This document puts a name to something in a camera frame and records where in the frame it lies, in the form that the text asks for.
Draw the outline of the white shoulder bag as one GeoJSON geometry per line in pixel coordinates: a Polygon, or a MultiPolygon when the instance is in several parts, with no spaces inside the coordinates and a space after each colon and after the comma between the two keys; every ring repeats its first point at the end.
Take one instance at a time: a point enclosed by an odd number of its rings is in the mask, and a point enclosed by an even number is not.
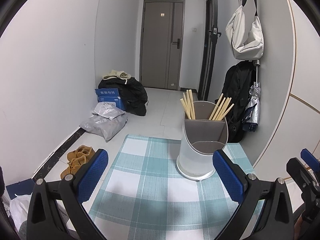
{"type": "Polygon", "coordinates": [[[242,0],[242,4],[236,9],[231,19],[226,25],[226,36],[231,46],[233,56],[237,60],[258,60],[264,53],[263,29],[258,16],[255,12],[250,30],[246,31],[246,19],[244,7],[247,0],[242,0]]]}

